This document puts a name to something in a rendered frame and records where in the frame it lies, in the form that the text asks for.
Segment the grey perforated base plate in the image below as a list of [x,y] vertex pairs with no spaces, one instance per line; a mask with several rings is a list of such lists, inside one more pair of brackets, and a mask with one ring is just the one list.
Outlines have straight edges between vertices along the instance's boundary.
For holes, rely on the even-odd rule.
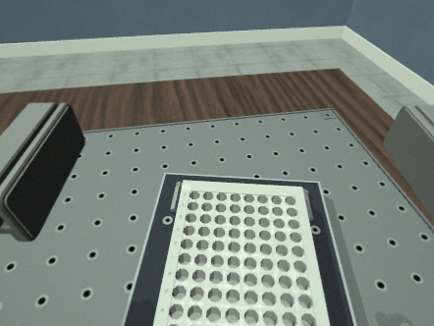
[[0,326],[121,326],[164,173],[320,182],[357,326],[434,326],[434,227],[333,108],[82,132]]

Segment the white perforated plate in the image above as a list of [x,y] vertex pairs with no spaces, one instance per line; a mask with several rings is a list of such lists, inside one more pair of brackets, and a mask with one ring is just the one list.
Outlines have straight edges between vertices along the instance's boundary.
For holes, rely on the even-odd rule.
[[153,326],[330,326],[302,187],[183,180]]

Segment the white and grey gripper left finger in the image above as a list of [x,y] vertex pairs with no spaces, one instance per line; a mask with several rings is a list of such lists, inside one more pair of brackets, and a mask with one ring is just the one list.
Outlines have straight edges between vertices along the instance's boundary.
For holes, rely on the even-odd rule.
[[39,235],[85,145],[69,103],[30,103],[0,135],[0,234]]

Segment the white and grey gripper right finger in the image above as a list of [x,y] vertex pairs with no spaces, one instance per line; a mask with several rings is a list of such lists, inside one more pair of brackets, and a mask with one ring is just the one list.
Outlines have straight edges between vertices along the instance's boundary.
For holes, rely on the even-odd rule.
[[434,221],[434,105],[404,105],[383,144]]

